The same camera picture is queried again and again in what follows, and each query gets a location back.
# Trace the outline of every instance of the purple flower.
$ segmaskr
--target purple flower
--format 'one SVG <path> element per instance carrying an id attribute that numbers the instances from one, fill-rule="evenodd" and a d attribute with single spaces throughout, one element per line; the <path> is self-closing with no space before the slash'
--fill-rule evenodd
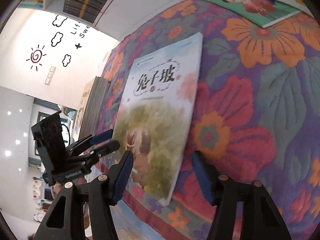
<path id="1" fill-rule="evenodd" d="M 149 210 L 151 212 L 157 211 L 159 214 L 161 214 L 163 206 L 161 206 L 154 198 L 149 198 L 148 204 L 150 205 Z"/>
<path id="2" fill-rule="evenodd" d="M 205 223 L 202 225 L 201 230 L 194 230 L 193 235 L 197 237 L 197 240 L 206 240 L 210 231 L 210 225 Z"/>

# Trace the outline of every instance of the cloud drawing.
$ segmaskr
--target cloud drawing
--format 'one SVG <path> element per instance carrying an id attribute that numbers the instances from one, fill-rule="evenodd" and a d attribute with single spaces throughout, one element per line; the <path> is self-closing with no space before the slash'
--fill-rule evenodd
<path id="1" fill-rule="evenodd" d="M 66 55 L 64 56 L 64 59 L 62 60 L 63 66 L 64 66 L 64 67 L 68 66 L 68 64 L 70 63 L 70 61 L 71 61 L 71 56 L 68 55 L 68 54 L 66 54 Z"/>
<path id="2" fill-rule="evenodd" d="M 63 34 L 60 32 L 57 32 L 56 35 L 51 40 L 51 46 L 52 47 L 57 46 L 57 44 L 61 42 L 62 37 L 63 37 Z"/>
<path id="3" fill-rule="evenodd" d="M 52 25 L 60 27 L 66 19 L 67 17 L 64 17 L 62 15 L 57 15 L 55 20 L 52 22 Z"/>

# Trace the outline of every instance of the red fabric border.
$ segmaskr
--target red fabric border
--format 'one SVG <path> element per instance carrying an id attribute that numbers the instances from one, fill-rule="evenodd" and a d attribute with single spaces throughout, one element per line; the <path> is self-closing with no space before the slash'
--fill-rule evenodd
<path id="1" fill-rule="evenodd" d="M 98 162 L 95 164 L 96 168 L 101 173 L 106 174 L 108 172 L 107 166 Z M 142 222 L 150 225 L 155 231 L 157 231 L 166 240 L 189 240 L 186 236 L 174 229 L 160 217 L 157 217 L 150 210 L 146 209 L 138 200 L 136 200 L 127 190 L 124 191 L 123 198 L 124 202 L 132 209 L 137 218 Z"/>

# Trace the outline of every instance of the flower center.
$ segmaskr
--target flower center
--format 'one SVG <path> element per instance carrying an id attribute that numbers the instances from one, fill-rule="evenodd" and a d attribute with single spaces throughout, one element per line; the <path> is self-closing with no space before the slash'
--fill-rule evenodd
<path id="1" fill-rule="evenodd" d="M 182 27 L 181 27 L 181 26 L 176 26 L 176 27 L 174 27 L 174 28 L 170 31 L 170 33 L 169 33 L 169 35 L 168 35 L 168 38 L 169 38 L 169 39 L 173 39 L 173 38 L 177 37 L 177 36 L 181 33 L 181 31 L 182 31 Z"/>
<path id="2" fill-rule="evenodd" d="M 271 34 L 270 29 L 256 28 L 256 34 L 260 37 L 268 37 Z"/>
<path id="3" fill-rule="evenodd" d="M 205 126 L 200 132 L 200 140 L 202 146 L 209 149 L 214 149 L 216 142 L 219 141 L 219 134 L 214 125 Z"/>

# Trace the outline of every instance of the wall decal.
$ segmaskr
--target wall decal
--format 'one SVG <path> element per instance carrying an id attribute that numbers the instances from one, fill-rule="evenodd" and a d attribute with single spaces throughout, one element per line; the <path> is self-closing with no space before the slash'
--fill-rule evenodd
<path id="1" fill-rule="evenodd" d="M 42 54 L 42 49 L 39 49 L 39 44 L 38 44 L 38 48 L 35 51 L 33 51 L 33 48 L 31 48 L 32 52 L 31 52 L 30 58 L 26 59 L 26 61 L 31 60 L 33 63 L 30 69 L 32 69 L 32 67 L 35 66 L 36 71 L 38 71 L 37 63 L 40 62 L 43 56 L 47 55 L 47 54 Z"/>
<path id="2" fill-rule="evenodd" d="M 62 37 L 63 37 L 63 34 L 60 32 L 57 32 L 56 35 L 51 40 L 51 46 L 52 47 L 57 46 L 57 44 L 61 42 Z"/>
<path id="3" fill-rule="evenodd" d="M 62 60 L 63 66 L 64 66 L 64 67 L 68 66 L 68 64 L 70 63 L 70 61 L 71 61 L 71 56 L 68 55 L 68 54 L 66 54 L 66 55 L 64 56 L 64 59 Z"/>
<path id="4" fill-rule="evenodd" d="M 62 15 L 57 15 L 55 20 L 52 22 L 52 25 L 60 27 L 66 19 L 67 17 L 64 17 Z"/>

